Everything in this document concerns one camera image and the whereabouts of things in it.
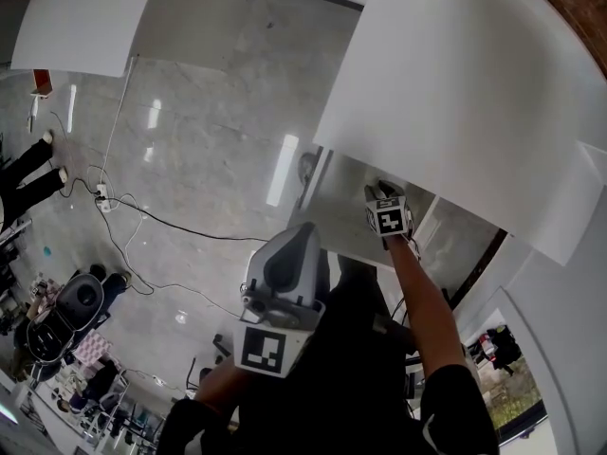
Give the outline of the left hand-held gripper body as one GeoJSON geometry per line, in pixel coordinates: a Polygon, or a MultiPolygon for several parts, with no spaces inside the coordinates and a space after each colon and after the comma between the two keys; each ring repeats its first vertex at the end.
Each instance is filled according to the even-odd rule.
{"type": "Polygon", "coordinates": [[[314,300],[305,307],[247,292],[233,332],[236,367],[285,378],[299,361],[325,312],[314,300]]]}

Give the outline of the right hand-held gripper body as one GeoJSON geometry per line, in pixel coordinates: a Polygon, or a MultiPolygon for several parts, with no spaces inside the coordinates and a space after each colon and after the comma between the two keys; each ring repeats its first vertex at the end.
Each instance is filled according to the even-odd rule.
{"type": "Polygon", "coordinates": [[[366,185],[364,194],[367,224],[378,237],[413,236],[413,214],[402,187],[378,180],[366,185]]]}

